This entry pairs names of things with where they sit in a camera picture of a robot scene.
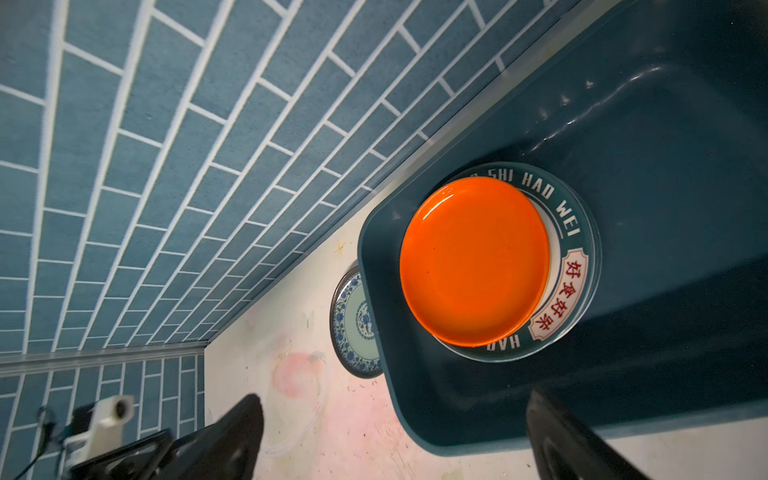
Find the plate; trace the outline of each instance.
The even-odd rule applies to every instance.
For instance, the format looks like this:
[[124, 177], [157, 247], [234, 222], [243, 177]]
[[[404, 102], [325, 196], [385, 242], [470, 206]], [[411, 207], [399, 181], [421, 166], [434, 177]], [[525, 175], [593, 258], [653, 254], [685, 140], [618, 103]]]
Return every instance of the plate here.
[[469, 168], [450, 181], [465, 177], [497, 178], [525, 194], [542, 215], [548, 231], [558, 240], [552, 248], [556, 251], [557, 262], [553, 264], [557, 268], [551, 271], [548, 288], [536, 312], [510, 336], [473, 348], [441, 343], [479, 362], [522, 359], [562, 338], [589, 307], [600, 279], [600, 234], [584, 201], [565, 182], [541, 168], [492, 162]]
[[347, 371], [362, 379], [382, 374], [368, 301], [357, 266], [347, 272], [336, 287], [330, 326], [333, 349]]

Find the orange saucer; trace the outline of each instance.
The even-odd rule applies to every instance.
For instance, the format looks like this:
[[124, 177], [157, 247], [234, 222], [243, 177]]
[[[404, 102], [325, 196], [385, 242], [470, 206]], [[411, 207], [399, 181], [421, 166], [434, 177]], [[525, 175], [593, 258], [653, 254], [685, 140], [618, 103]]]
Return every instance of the orange saucer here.
[[402, 291], [438, 339], [484, 346], [533, 314], [550, 268], [544, 223], [530, 200], [489, 177], [456, 180], [411, 220], [400, 252]]

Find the blue tile wall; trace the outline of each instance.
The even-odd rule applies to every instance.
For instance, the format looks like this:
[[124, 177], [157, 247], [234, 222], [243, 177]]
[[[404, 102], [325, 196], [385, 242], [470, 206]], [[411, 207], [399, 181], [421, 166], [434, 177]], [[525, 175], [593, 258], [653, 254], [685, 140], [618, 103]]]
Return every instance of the blue tile wall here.
[[[134, 418], [123, 428], [123, 444], [150, 431], [170, 429], [174, 438], [204, 425], [204, 358], [159, 360], [0, 377], [0, 478], [14, 478], [36, 450], [38, 409], [54, 413], [58, 436], [72, 410], [114, 395], [134, 397]], [[54, 480], [58, 446], [52, 442], [26, 480]]]
[[7, 0], [0, 353], [209, 340], [575, 2]]

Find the dark teal tray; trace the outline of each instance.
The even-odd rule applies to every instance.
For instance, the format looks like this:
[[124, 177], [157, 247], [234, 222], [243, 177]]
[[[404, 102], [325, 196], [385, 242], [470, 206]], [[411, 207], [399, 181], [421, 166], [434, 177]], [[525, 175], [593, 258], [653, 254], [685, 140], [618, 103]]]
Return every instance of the dark teal tray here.
[[[768, 414], [768, 35], [758, 4], [619, 4], [371, 213], [362, 278], [397, 414], [423, 448], [527, 445], [534, 385], [611, 434]], [[420, 203], [491, 160], [569, 183], [604, 248], [582, 321], [504, 364], [433, 339], [398, 274]]]

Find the blue and white plate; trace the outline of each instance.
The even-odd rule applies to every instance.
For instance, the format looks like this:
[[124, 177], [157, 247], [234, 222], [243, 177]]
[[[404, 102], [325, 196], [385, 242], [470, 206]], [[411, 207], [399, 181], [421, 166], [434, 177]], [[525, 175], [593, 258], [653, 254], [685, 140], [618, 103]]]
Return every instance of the blue and white plate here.
[[363, 379], [381, 375], [379, 349], [357, 266], [339, 282], [331, 302], [330, 320], [331, 343], [344, 368]]

